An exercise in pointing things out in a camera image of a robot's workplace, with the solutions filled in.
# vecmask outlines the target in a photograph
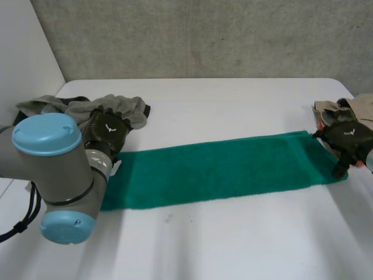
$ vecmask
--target beige cloth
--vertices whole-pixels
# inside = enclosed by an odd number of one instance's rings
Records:
[[[323,125],[331,125],[335,121],[358,120],[373,130],[373,94],[364,93],[354,99],[332,101],[316,101],[314,113]]]

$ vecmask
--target black cable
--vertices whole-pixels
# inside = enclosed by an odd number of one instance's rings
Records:
[[[36,195],[36,205],[33,211],[35,195]],[[17,233],[24,232],[27,229],[27,226],[36,218],[37,214],[40,211],[40,208],[41,208],[41,196],[36,189],[35,183],[31,182],[30,202],[29,202],[29,208],[27,210],[26,215],[24,216],[22,221],[14,225],[12,230],[0,235],[0,243],[10,239]]]

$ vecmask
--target robotic arm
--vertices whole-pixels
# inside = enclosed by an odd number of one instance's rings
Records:
[[[335,122],[318,130],[313,137],[320,138],[340,152],[332,174],[341,178],[358,160],[373,172],[373,131],[357,121]]]
[[[47,206],[40,225],[45,238],[83,242],[94,229],[112,164],[129,130],[121,113],[102,107],[92,111],[82,134],[74,119],[57,113],[0,127],[0,177],[36,185]]]

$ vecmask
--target light blue joint cap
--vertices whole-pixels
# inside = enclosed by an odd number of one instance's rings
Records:
[[[75,120],[66,114],[33,115],[16,125],[14,146],[33,156],[56,156],[76,148],[82,134]]]
[[[51,211],[43,216],[41,234],[54,243],[78,244],[91,235],[96,220],[91,216],[69,210]]]

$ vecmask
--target green towel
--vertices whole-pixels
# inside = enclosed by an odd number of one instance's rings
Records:
[[[124,152],[101,210],[147,209],[307,188],[339,181],[306,131]]]

